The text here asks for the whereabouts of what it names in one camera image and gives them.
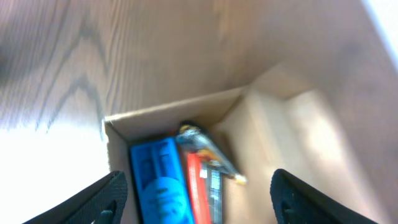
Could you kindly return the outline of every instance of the beige box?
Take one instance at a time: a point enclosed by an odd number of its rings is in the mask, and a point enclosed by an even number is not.
[[[138,222],[130,142],[167,133],[185,119],[210,128],[248,178],[245,186],[225,180],[225,223],[276,223],[269,189],[278,168],[387,222],[331,109],[312,88],[278,65],[249,86],[107,117],[109,166],[124,171],[129,186],[122,223]]]

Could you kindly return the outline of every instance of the cardboard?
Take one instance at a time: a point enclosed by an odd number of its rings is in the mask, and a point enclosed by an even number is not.
[[[226,154],[232,155],[248,178],[246,186],[224,182],[226,223],[276,223],[269,187],[278,168],[376,222],[387,222],[320,94],[310,91],[312,85],[289,69],[277,67],[271,72],[272,78],[259,77],[250,86],[105,119],[109,168],[124,171],[129,183],[122,223],[139,222],[128,156],[130,142],[167,133],[185,119],[207,126],[222,139],[221,145],[229,151]],[[328,144],[322,144],[325,131],[332,136]]]

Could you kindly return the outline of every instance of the red object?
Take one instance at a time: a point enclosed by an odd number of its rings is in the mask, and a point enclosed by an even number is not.
[[[189,192],[196,224],[211,224],[207,202],[205,180],[200,177],[200,158],[189,153],[187,156]]]

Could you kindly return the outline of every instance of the open box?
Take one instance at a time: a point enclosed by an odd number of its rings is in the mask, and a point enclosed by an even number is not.
[[[210,128],[224,140],[248,178],[245,186],[225,180],[226,223],[276,222],[269,187],[278,168],[384,223],[379,202],[333,113],[311,84],[283,65],[249,86],[107,117],[104,130],[109,166],[124,171],[129,184],[122,223],[139,222],[129,164],[130,142],[167,133],[185,119]]]

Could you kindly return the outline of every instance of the blue box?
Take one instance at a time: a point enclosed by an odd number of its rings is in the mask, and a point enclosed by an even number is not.
[[[130,156],[144,223],[194,224],[174,139],[132,146]]]

